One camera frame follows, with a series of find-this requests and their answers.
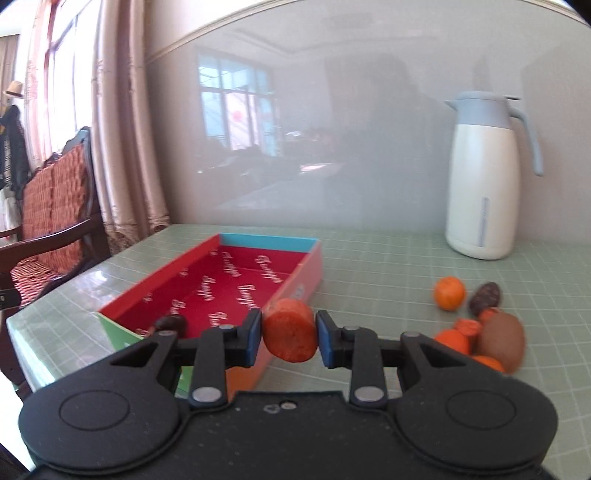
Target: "hat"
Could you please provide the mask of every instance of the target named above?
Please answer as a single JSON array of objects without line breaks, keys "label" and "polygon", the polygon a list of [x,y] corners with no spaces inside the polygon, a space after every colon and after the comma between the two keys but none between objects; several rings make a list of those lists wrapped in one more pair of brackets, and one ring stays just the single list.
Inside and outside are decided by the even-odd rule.
[{"label": "hat", "polygon": [[22,82],[18,82],[16,80],[11,81],[10,85],[8,85],[8,88],[4,90],[4,95],[22,98]]}]

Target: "table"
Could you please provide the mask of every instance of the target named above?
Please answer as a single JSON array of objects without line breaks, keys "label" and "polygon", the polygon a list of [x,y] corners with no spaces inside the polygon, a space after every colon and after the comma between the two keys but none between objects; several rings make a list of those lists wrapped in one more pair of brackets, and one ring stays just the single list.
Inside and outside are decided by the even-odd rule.
[{"label": "table", "polygon": [[[78,276],[8,321],[33,390],[112,352],[93,312],[171,259],[217,232],[312,236],[323,242],[324,280],[311,300],[338,325],[361,325],[397,338],[405,330],[434,335],[464,309],[434,307],[435,280],[455,275],[473,290],[487,280],[503,307],[525,325],[528,348],[516,377],[544,391],[560,418],[545,464],[561,478],[591,472],[591,247],[519,242],[504,260],[478,261],[452,251],[441,234],[360,233],[323,229],[173,225]],[[390,396],[400,394],[387,369]],[[350,372],[275,359],[261,390],[342,390]]]}]

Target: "orange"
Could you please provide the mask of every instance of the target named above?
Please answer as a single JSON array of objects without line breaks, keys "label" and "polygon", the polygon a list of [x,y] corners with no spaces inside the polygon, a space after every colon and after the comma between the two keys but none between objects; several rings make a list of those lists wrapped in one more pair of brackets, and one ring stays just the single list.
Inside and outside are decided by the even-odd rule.
[{"label": "orange", "polygon": [[494,359],[491,356],[474,355],[474,356],[472,356],[472,358],[474,360],[476,360],[477,362],[480,362],[481,364],[486,365],[487,367],[491,367],[492,369],[494,369],[498,372],[505,373],[505,369],[501,365],[501,362],[499,362],[498,360]]},{"label": "orange", "polygon": [[490,307],[488,309],[484,309],[481,311],[480,315],[478,316],[478,320],[480,320],[483,324],[488,322],[494,315],[499,313],[500,310],[496,307]]},{"label": "orange", "polygon": [[439,308],[453,312],[464,302],[466,287],[459,278],[445,277],[435,283],[433,297]]},{"label": "orange", "polygon": [[470,355],[470,341],[468,337],[457,330],[442,330],[435,336],[434,340],[454,349],[456,352]]}]

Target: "red box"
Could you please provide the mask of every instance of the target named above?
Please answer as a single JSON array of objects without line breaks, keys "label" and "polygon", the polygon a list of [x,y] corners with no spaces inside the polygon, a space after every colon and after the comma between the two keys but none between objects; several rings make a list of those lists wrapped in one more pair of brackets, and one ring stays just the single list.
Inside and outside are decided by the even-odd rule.
[{"label": "red box", "polygon": [[[99,313],[113,346],[120,349],[139,341],[163,315],[184,315],[187,337],[198,337],[211,326],[240,325],[249,309],[264,309],[274,300],[307,301],[321,280],[322,252],[316,239],[219,233],[161,267]],[[254,367],[227,371],[228,394],[254,388],[270,360],[261,342]],[[187,369],[178,385],[184,393],[189,389]]]}]

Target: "thermos handle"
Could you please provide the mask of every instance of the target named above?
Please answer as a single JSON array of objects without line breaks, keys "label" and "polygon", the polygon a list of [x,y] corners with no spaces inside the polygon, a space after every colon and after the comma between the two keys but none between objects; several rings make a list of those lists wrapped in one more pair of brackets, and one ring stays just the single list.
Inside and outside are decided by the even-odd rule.
[{"label": "thermos handle", "polygon": [[544,176],[544,162],[542,161],[542,152],[540,150],[540,144],[538,143],[538,137],[535,134],[534,126],[527,118],[526,114],[514,106],[509,106],[509,115],[518,118],[523,122],[525,131],[527,131],[527,138],[530,141],[530,148],[532,154],[532,166],[534,173],[538,177]]}]

